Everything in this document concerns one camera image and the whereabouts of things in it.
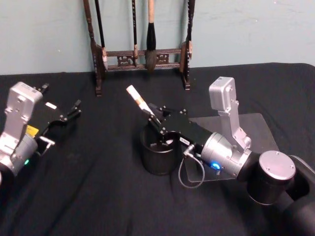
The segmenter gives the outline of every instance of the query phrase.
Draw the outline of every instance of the wall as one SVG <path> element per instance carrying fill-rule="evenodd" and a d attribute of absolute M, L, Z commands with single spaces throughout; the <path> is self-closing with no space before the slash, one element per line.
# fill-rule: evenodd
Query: wall
<path fill-rule="evenodd" d="M 99 1 L 107 49 L 132 50 L 131 0 Z M 186 37 L 185 1 L 156 0 L 158 48 L 178 47 Z M 147 1 L 136 4 L 145 49 Z M 196 0 L 191 66 L 315 65 L 314 12 L 313 0 Z M 94 29 L 98 37 L 95 21 Z M 0 0 L 0 32 L 0 74 L 93 70 L 82 0 Z"/>

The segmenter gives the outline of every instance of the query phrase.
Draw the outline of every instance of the table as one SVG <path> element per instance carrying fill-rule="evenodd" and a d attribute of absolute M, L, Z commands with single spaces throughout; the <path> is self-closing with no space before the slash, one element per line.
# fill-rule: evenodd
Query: table
<path fill-rule="evenodd" d="M 191 91 L 172 70 L 110 72 L 98 98 L 92 73 L 0 76 L 0 111 L 17 81 L 49 83 L 45 99 L 63 110 L 81 99 L 83 111 L 66 138 L 21 172 L 1 206 L 0 235 L 282 235 L 276 212 L 250 200 L 244 184 L 208 182 L 188 190 L 177 171 L 157 177 L 141 164 L 138 137 L 146 120 L 126 88 L 133 84 L 147 102 L 186 108 L 189 117 L 215 116 L 208 87 L 219 76 L 235 78 L 240 114 L 261 113 L 279 149 L 315 167 L 311 65 L 194 68 Z M 0 112 L 0 130 L 4 119 Z"/>

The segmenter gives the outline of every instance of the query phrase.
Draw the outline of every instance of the black brush handle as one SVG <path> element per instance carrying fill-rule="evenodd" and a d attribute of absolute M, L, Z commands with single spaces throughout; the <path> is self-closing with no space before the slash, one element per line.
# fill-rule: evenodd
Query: black brush handle
<path fill-rule="evenodd" d="M 147 50 L 153 51 L 157 47 L 156 31 L 154 23 L 148 24 L 148 35 L 147 35 Z"/>
<path fill-rule="evenodd" d="M 95 0 L 95 7 L 96 7 L 98 27 L 99 27 L 100 42 L 102 44 L 102 48 L 105 48 L 103 26 L 102 26 L 102 18 L 101 18 L 101 15 L 100 15 L 100 9 L 99 9 L 98 0 Z"/>
<path fill-rule="evenodd" d="M 195 12 L 196 0 L 188 0 L 188 41 L 191 41 L 192 20 Z"/>
<path fill-rule="evenodd" d="M 133 42 L 137 44 L 137 19 L 136 19 L 136 2 L 132 0 L 132 17 L 133 17 Z"/>

